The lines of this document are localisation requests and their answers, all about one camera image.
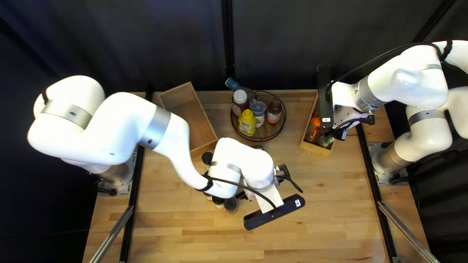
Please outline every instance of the yellow mustard bottle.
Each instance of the yellow mustard bottle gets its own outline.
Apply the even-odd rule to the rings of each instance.
[[[247,136],[254,136],[256,123],[257,118],[254,117],[252,111],[245,110],[239,117],[239,130]]]

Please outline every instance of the round tray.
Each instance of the round tray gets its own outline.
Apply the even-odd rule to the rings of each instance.
[[[270,92],[263,91],[263,90],[256,91],[255,95],[259,97],[262,102],[266,103],[267,106],[268,104],[270,104],[273,98],[276,97]],[[239,127],[238,117],[231,111],[231,124],[234,130],[236,131],[236,133],[239,134],[239,136],[250,141],[267,141],[276,137],[281,132],[286,122],[286,108],[283,102],[281,101],[281,99],[279,99],[279,101],[281,102],[281,117],[279,121],[275,124],[271,124],[266,120],[266,116],[265,116],[264,123],[259,128],[256,128],[254,136],[247,136],[238,129]]]

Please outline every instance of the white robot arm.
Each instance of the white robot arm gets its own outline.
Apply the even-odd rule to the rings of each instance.
[[[433,43],[443,54],[447,41]],[[454,40],[445,61],[468,72],[468,41]],[[420,110],[434,110],[448,99],[447,83],[438,50],[417,45],[403,51],[356,84],[342,82],[331,87],[333,128],[354,118],[366,117],[390,101],[399,101]],[[353,122],[348,128],[357,125]]]
[[[444,55],[448,42],[433,44]],[[453,41],[451,51],[445,55],[445,62],[468,72],[468,41]],[[395,174],[429,154],[450,147],[452,135],[444,114],[446,110],[460,136],[468,139],[468,87],[448,90],[438,52],[433,46],[408,48],[354,85],[335,83],[332,94],[333,128],[373,114],[389,101],[408,105],[406,114],[411,132],[372,156],[374,168],[380,175]],[[358,123],[354,121],[348,128]]]
[[[28,132],[31,146],[91,173],[103,174],[113,165],[126,162],[138,144],[167,156],[180,178],[197,190],[230,198],[243,176],[241,186],[253,190],[246,190],[246,194],[257,199],[262,214],[274,209],[272,217],[276,219],[292,212],[278,212],[278,207],[284,205],[276,189],[275,175],[280,169],[275,169],[268,153],[221,138],[208,176],[202,176],[191,161],[190,131],[185,120],[130,93],[104,99],[101,85],[92,78],[73,76],[48,87],[36,99],[34,116]]]

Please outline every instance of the black lid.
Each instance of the black lid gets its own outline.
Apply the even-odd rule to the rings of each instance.
[[[212,200],[215,205],[222,205],[224,203],[224,198],[213,196]]]
[[[211,152],[206,152],[202,155],[202,161],[206,165],[211,165],[212,159],[213,159],[213,154]]]
[[[234,197],[224,200],[224,208],[228,211],[234,211],[237,207],[237,201]]]

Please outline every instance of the wooden crate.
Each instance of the wooden crate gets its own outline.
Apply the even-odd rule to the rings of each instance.
[[[318,107],[318,104],[317,104],[318,97],[319,96],[318,96],[318,93],[317,93],[317,95],[315,96],[314,105],[312,106],[312,111],[310,111],[309,118],[307,119],[307,122],[306,122],[306,128],[304,129],[304,133],[302,134],[302,137],[300,138],[299,148],[302,148],[304,150],[308,150],[308,151],[313,152],[313,153],[318,153],[318,154],[323,155],[323,156],[329,156],[331,154],[331,152],[333,151],[333,148],[335,147],[335,141],[333,141],[331,143],[331,148],[330,149],[326,149],[326,148],[317,146],[317,145],[315,145],[313,143],[310,143],[310,142],[304,140],[305,137],[306,137],[306,134],[307,134],[307,127],[309,127],[310,119],[312,118],[312,116],[314,114],[314,111]]]
[[[158,94],[163,108],[180,116],[189,124],[190,155],[192,157],[208,152],[216,146],[218,137],[198,99],[192,83]]]

